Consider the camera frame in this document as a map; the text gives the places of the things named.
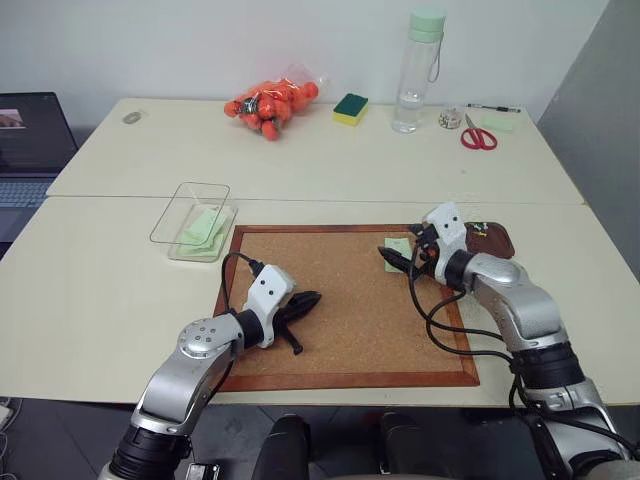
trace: laptop keyboard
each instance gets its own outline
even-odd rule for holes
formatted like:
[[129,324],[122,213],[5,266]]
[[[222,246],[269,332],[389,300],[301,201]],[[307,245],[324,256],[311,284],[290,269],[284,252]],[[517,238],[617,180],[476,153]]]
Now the laptop keyboard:
[[51,182],[0,182],[0,208],[38,208]]

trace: red scissors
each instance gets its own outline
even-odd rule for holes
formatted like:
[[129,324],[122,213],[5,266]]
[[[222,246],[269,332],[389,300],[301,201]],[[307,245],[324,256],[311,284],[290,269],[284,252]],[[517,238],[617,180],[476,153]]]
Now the red scissors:
[[484,128],[476,127],[469,118],[469,115],[465,114],[465,117],[469,128],[460,135],[460,141],[465,147],[472,150],[493,150],[498,146],[498,140],[496,140],[496,137],[487,132]]

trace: clear lid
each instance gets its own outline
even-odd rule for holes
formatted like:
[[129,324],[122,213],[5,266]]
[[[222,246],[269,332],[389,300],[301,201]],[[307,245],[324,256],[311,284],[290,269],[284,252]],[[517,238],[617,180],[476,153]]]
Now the clear lid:
[[223,228],[228,185],[181,183],[149,238],[154,243],[202,247]]

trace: green sticky note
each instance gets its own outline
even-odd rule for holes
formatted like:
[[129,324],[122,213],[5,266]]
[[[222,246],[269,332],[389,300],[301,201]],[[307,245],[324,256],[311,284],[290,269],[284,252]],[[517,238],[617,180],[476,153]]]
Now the green sticky note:
[[[408,260],[411,259],[411,245],[409,245],[408,238],[385,238],[384,246],[386,248],[393,248]],[[389,262],[387,261],[384,262],[384,271],[391,273],[404,273],[398,270],[396,267],[392,267],[391,265],[389,265]]]
[[184,257],[216,256],[224,241],[224,225],[227,216],[216,210],[205,210],[180,235],[178,255]]
[[514,121],[504,114],[486,115],[480,121],[480,126],[487,130],[510,133],[513,132]]

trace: green bottle cap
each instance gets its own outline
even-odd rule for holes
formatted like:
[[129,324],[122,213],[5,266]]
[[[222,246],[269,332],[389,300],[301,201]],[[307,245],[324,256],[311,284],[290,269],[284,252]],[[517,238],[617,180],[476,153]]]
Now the green bottle cap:
[[421,43],[433,43],[442,40],[445,18],[447,18],[446,13],[438,8],[416,8],[411,12],[409,38]]

